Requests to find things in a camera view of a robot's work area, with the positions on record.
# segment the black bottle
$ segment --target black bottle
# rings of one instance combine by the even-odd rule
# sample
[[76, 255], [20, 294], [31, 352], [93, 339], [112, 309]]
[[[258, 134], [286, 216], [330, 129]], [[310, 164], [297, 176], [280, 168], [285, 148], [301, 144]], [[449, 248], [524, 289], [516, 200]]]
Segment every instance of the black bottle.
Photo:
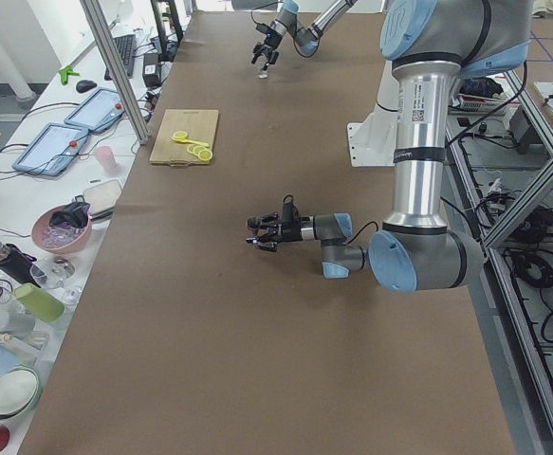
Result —
[[30, 282], [38, 285], [29, 273], [35, 260], [36, 258], [23, 253], [17, 246], [0, 242], [0, 269], [20, 284]]

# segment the label sticker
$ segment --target label sticker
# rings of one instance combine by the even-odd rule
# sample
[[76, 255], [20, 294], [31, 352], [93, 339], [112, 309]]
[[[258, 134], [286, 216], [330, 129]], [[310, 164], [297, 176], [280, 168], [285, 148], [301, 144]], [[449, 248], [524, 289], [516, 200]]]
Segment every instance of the label sticker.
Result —
[[432, 109], [427, 100], [433, 99], [434, 82], [420, 81], [400, 87], [398, 94], [398, 121], [405, 123], [432, 123]]

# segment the pink cup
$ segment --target pink cup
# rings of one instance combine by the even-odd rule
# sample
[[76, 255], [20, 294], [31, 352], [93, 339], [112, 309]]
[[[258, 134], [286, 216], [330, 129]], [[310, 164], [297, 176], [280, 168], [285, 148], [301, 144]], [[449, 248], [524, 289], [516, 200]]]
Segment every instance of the pink cup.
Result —
[[111, 147], [102, 145], [95, 150], [93, 155], [107, 173], [114, 173], [118, 168], [118, 163], [116, 162], [116, 158], [114, 158], [114, 152], [112, 152]]

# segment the keyboard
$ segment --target keyboard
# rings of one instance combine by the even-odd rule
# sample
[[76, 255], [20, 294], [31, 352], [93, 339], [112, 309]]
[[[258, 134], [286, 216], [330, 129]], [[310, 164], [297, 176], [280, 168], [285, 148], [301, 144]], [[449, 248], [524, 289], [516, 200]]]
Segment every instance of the keyboard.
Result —
[[[137, 41], [135, 35], [124, 35], [114, 38], [114, 44], [124, 64], [126, 75], [129, 78], [133, 77], [133, 68], [135, 67], [135, 49], [137, 48]], [[112, 78], [109, 75], [109, 69], [105, 68], [106, 81], [111, 81]]]

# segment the green cup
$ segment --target green cup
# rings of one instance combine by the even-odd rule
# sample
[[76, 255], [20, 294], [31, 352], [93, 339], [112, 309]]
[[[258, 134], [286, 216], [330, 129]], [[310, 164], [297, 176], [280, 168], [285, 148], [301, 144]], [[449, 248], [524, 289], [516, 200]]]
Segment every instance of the green cup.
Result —
[[30, 282], [17, 287], [13, 294], [33, 316], [44, 322], [57, 319], [65, 309], [60, 301]]

